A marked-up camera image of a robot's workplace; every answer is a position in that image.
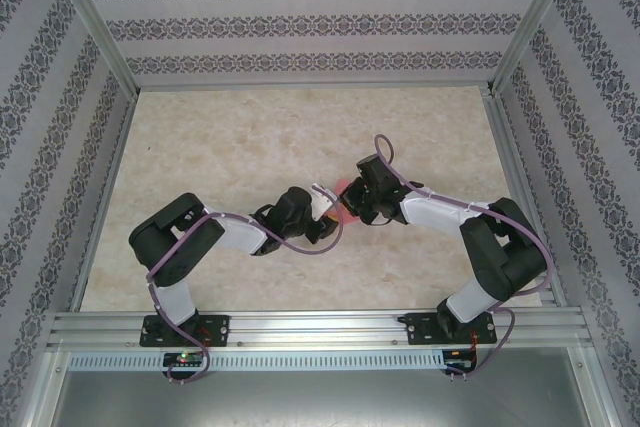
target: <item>metal plate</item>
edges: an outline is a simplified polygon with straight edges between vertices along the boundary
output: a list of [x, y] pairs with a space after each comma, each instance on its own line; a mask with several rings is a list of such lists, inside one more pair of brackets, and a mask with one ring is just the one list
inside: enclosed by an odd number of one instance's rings
[[398, 322], [407, 326], [409, 345], [471, 344], [472, 332], [477, 334], [478, 344], [495, 344], [498, 340], [493, 316], [488, 312], [480, 314], [467, 329], [452, 339], [440, 328], [434, 312], [411, 312], [399, 317]]
[[[191, 334], [205, 347], [226, 347], [229, 336], [228, 315], [200, 314]], [[159, 315], [147, 315], [140, 333], [141, 347], [194, 347], [193, 343], [164, 323]]]

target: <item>patterned wallpaper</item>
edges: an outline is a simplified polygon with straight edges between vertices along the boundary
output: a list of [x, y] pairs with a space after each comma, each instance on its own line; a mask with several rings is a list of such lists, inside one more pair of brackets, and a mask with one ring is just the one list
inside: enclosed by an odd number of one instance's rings
[[132, 108], [70, 0], [0, 1], [0, 426], [68, 309]]
[[553, 0], [502, 93], [563, 287], [640, 425], [640, 0]]
[[141, 86], [486, 81], [531, 0], [94, 0]]

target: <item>enclosure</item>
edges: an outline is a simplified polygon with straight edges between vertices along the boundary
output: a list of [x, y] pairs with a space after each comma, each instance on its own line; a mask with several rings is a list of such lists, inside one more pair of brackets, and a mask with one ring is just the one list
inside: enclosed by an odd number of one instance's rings
[[[639, 3], [0, 0], [0, 425], [640, 425]], [[184, 192], [248, 215], [337, 190], [378, 133], [548, 246], [495, 362], [448, 379], [452, 346], [397, 320], [473, 278], [459, 240], [353, 223], [319, 256], [205, 257], [225, 346], [169, 385], [131, 231]]]

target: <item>striped wall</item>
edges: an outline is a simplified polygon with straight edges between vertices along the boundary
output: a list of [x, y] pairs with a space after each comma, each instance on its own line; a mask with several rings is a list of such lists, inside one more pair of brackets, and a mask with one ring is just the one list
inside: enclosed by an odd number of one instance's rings
[[531, 0], [94, 0], [141, 86], [488, 81]]
[[132, 108], [70, 0], [0, 0], [0, 426], [64, 311]]
[[623, 425], [640, 425], [639, 6], [553, 0], [501, 95]]

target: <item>marble floor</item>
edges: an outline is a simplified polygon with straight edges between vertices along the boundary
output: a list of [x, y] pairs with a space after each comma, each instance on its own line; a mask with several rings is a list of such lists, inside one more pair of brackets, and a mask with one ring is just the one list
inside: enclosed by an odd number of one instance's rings
[[[378, 132], [410, 179], [461, 199], [509, 195], [475, 87], [143, 93], [82, 310], [152, 310], [127, 239], [178, 195], [252, 213], [292, 185], [353, 179]], [[462, 243], [437, 231], [354, 223], [321, 256], [211, 251], [189, 281], [201, 310], [331, 310], [435, 307], [472, 276]]]

